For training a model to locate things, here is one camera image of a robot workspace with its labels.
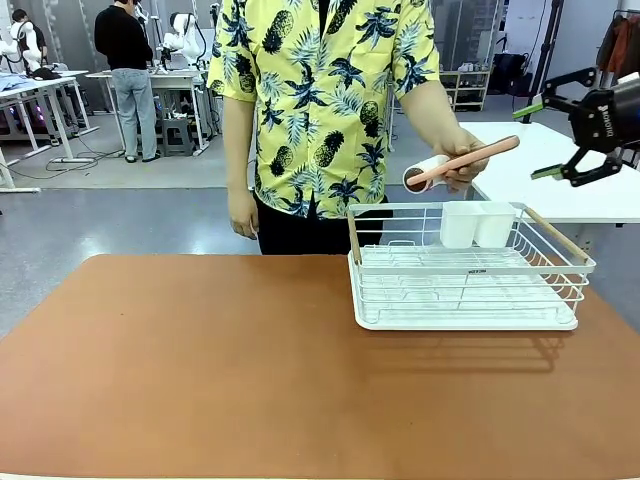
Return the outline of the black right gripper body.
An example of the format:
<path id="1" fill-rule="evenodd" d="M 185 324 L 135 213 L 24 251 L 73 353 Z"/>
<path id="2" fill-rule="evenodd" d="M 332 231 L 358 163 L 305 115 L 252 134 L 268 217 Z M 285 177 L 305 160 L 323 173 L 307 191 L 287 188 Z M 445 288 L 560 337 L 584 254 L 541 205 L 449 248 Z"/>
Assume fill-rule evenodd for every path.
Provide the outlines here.
<path id="1" fill-rule="evenodd" d="M 631 143 L 631 83 L 590 91 L 569 115 L 575 144 L 613 151 Z"/>

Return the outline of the pink handled lint roller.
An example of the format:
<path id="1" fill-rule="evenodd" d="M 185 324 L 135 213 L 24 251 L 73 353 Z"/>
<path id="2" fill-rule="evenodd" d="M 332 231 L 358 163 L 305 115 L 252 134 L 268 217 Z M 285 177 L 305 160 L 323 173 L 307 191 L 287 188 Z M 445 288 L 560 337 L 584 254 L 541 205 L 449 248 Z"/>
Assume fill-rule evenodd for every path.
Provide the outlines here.
<path id="1" fill-rule="evenodd" d="M 437 185 L 444 184 L 446 174 L 450 170 L 459 170 L 492 156 L 511 151 L 519 144 L 519 137 L 512 135 L 458 157 L 448 157 L 444 154 L 435 155 L 408 167 L 404 172 L 403 185 L 414 194 L 426 192 Z"/>

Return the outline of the person's right forearm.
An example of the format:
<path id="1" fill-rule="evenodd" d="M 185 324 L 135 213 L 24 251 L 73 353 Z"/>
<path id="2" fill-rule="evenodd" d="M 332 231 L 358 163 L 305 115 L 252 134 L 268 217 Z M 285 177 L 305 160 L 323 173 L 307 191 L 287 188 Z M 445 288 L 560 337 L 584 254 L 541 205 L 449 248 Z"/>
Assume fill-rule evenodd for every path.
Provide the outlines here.
<path id="1" fill-rule="evenodd" d="M 248 165 L 254 136 L 255 104 L 225 97 L 223 144 L 229 194 L 248 189 Z"/>

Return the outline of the person's left forearm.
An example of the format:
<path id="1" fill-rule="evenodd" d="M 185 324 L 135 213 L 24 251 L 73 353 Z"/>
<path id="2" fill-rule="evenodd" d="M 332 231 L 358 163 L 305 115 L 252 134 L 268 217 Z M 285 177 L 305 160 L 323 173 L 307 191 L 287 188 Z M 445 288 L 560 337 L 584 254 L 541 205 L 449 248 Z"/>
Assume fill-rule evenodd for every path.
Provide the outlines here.
<path id="1" fill-rule="evenodd" d="M 439 81 L 414 87 L 399 101 L 411 127 L 436 153 L 459 156 L 474 148 L 474 137 L 460 126 Z"/>

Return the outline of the black stand pole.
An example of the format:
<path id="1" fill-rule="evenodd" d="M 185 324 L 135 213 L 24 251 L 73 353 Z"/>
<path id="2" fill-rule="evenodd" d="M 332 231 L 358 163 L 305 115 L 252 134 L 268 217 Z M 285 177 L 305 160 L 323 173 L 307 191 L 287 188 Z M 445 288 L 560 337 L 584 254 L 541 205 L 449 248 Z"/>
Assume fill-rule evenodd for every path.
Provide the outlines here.
<path id="1" fill-rule="evenodd" d="M 534 97 L 540 92 L 542 82 L 546 79 L 560 26 L 564 3 L 565 0 L 551 0 L 551 10 L 547 29 L 543 43 L 540 47 L 540 57 L 529 93 L 529 105 L 533 104 Z"/>

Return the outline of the black bag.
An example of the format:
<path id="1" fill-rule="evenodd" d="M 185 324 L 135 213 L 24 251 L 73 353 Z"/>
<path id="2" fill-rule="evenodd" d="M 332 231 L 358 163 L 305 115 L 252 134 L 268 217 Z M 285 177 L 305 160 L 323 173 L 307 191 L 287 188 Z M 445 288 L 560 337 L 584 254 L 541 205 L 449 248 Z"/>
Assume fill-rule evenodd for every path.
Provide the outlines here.
<path id="1" fill-rule="evenodd" d="M 498 53 L 494 55 L 488 93 L 514 97 L 529 95 L 532 74 L 527 71 L 528 54 Z"/>

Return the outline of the hanging clothes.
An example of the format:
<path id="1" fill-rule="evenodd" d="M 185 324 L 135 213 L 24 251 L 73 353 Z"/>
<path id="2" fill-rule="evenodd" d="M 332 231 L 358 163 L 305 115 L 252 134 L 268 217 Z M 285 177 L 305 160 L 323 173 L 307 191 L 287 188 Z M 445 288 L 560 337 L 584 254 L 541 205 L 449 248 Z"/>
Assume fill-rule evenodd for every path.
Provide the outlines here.
<path id="1" fill-rule="evenodd" d="M 617 10 L 596 57 L 596 66 L 615 78 L 640 74 L 640 10 Z"/>

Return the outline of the light wooden shelf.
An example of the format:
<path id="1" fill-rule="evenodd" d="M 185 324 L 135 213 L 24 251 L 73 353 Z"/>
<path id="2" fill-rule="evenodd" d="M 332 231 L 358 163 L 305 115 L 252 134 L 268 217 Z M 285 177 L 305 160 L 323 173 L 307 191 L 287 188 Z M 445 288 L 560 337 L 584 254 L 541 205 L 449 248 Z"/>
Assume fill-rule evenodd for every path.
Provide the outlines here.
<path id="1" fill-rule="evenodd" d="M 455 112 L 482 111 L 488 91 L 490 72 L 442 71 L 440 80 Z"/>

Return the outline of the white utensil holder cup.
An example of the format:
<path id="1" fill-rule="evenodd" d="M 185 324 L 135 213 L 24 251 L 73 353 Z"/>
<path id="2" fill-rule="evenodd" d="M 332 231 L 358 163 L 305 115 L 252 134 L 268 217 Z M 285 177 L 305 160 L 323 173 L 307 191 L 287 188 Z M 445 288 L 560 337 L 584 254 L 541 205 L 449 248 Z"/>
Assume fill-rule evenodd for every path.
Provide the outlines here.
<path id="1" fill-rule="evenodd" d="M 506 202 L 451 201 L 442 206 L 440 242 L 449 249 L 506 246 L 516 209 Z"/>

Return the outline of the white drain tray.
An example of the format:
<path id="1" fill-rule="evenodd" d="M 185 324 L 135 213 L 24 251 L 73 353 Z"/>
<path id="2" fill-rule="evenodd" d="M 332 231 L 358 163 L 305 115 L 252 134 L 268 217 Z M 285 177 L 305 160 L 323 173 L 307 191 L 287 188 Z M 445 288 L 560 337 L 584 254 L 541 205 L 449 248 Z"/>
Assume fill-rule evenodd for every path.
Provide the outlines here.
<path id="1" fill-rule="evenodd" d="M 586 274 L 537 251 L 365 247 L 350 258 L 356 322 L 388 331 L 571 331 Z"/>

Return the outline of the yellow pineapple print shirt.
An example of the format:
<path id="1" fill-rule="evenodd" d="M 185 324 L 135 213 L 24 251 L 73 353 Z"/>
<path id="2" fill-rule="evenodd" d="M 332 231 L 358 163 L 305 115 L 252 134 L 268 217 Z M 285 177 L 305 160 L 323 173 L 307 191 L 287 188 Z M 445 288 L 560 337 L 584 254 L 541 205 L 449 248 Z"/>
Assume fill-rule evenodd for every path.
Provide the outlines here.
<path id="1" fill-rule="evenodd" d="M 344 217 L 384 195 L 387 100 L 439 77 L 428 0 L 223 0 L 215 93 L 255 107 L 267 206 Z"/>

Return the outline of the black trousers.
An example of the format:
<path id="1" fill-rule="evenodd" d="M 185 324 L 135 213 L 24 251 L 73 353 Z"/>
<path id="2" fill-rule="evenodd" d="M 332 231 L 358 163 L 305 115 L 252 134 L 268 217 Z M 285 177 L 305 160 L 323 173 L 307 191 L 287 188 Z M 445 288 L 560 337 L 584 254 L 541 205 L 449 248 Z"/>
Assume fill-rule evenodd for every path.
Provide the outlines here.
<path id="1" fill-rule="evenodd" d="M 264 204 L 256 193 L 263 255 L 347 255 L 351 250 L 346 219 L 321 219 L 312 208 L 307 217 L 280 212 Z"/>

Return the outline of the bystander in black sweater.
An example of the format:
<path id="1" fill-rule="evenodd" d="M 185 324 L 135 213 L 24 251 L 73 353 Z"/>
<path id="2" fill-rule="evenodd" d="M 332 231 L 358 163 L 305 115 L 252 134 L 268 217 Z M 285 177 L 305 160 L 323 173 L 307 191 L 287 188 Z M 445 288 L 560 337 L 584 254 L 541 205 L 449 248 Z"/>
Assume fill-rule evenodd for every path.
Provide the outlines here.
<path id="1" fill-rule="evenodd" d="M 134 17 L 138 0 L 113 0 L 94 22 L 94 43 L 111 70 L 128 163 L 159 158 L 156 110 L 147 64 L 153 52 Z"/>

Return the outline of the white desk with cloth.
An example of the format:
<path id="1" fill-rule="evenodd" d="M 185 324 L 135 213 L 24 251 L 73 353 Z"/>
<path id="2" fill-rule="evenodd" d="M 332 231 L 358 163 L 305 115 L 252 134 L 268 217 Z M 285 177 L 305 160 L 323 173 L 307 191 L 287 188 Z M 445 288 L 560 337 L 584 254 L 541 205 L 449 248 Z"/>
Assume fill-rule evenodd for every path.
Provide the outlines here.
<path id="1" fill-rule="evenodd" d="M 17 187 L 14 183 L 12 167 L 22 160 L 37 156 L 57 146 L 62 146 L 64 154 L 54 158 L 53 164 L 71 165 L 73 168 L 88 167 L 92 160 L 74 155 L 70 140 L 81 140 L 93 133 L 99 126 L 89 123 L 87 107 L 83 101 L 77 77 L 87 74 L 87 70 L 62 71 L 61 77 L 52 80 L 34 80 L 33 88 L 21 88 L 0 92 L 0 113 L 8 118 L 11 126 L 14 119 L 11 109 L 18 114 L 22 126 L 26 129 L 31 143 L 31 151 L 25 155 L 7 161 L 0 146 L 0 194 L 39 193 L 39 187 Z M 48 145 L 39 146 L 32 130 L 31 115 L 27 106 L 34 102 L 37 106 L 34 119 L 42 117 L 47 129 Z"/>

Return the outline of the blue cloth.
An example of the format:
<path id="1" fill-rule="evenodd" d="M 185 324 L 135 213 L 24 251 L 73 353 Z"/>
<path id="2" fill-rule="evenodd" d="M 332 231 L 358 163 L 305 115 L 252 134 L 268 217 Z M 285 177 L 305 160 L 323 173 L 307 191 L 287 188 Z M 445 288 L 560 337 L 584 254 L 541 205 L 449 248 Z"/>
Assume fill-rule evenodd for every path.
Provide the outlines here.
<path id="1" fill-rule="evenodd" d="M 0 72 L 0 92 L 21 88 L 33 88 L 35 86 L 35 81 L 25 75 Z"/>

